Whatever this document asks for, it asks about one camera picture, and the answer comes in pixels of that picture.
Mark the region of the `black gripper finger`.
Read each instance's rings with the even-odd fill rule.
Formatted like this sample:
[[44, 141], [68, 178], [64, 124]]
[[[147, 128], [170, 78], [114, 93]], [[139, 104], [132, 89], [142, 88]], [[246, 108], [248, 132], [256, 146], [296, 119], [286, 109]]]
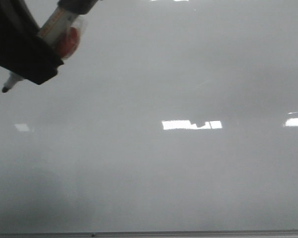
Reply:
[[59, 0], [58, 7], [75, 14], [87, 14], [98, 0]]
[[58, 74], [63, 60], [38, 36], [23, 0], [0, 0], [0, 66], [38, 85]]

